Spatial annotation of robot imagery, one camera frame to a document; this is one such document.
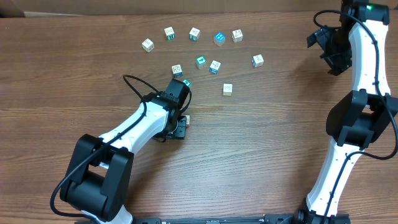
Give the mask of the wooden block red ladybug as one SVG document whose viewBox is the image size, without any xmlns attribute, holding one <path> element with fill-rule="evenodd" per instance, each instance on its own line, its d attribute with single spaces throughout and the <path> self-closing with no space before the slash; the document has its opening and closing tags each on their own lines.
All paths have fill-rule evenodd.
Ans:
<svg viewBox="0 0 398 224">
<path fill-rule="evenodd" d="M 190 115 L 186 115 L 186 127 L 189 128 L 190 127 Z"/>
</svg>

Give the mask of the green number seven block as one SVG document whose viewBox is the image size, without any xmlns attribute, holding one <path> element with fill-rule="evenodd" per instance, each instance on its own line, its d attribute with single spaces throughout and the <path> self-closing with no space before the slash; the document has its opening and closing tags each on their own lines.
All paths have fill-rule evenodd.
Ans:
<svg viewBox="0 0 398 224">
<path fill-rule="evenodd" d="M 186 86 L 191 87 L 192 83 L 188 80 L 183 80 L 184 84 L 186 84 Z"/>
</svg>

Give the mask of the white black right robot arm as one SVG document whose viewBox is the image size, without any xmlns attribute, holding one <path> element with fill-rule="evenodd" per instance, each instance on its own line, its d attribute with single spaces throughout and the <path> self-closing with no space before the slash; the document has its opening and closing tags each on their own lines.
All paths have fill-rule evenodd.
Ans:
<svg viewBox="0 0 398 224">
<path fill-rule="evenodd" d="M 313 189 L 302 208 L 284 223 L 349 223 L 348 215 L 337 212 L 338 202 L 355 163 L 361 156 L 380 161 L 387 156 L 366 152 L 388 125 L 397 123 L 397 98 L 391 95 L 385 69 L 385 41 L 389 8 L 369 1 L 342 1 L 340 26 L 318 25 L 307 37 L 308 47 L 318 44 L 329 73 L 338 76 L 352 69 L 351 91 L 329 112 L 326 133 L 330 143 Z"/>
</svg>

